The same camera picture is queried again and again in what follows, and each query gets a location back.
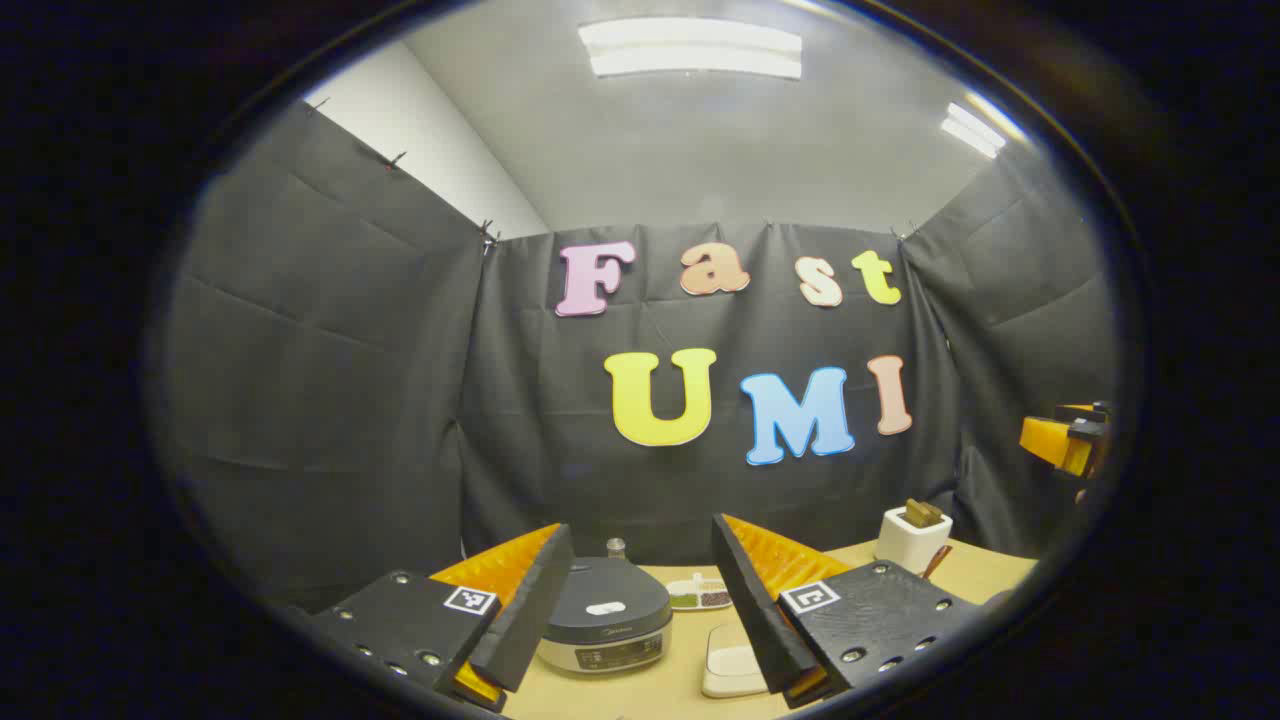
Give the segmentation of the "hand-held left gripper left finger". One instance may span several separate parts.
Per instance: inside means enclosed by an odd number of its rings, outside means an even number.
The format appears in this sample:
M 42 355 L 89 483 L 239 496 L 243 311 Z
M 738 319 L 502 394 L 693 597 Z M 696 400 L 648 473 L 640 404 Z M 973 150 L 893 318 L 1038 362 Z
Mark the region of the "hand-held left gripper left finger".
M 306 618 L 325 650 L 412 697 L 498 714 L 520 688 L 573 561 L 553 523 L 435 573 L 393 570 Z

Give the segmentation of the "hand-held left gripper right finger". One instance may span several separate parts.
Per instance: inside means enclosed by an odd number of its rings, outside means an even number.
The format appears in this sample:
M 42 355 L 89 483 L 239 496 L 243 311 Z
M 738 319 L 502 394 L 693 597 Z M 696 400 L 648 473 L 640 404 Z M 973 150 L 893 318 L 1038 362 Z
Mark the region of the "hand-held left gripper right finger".
M 710 548 L 767 689 L 788 708 L 864 705 L 987 614 L 896 562 L 855 568 L 722 512 Z

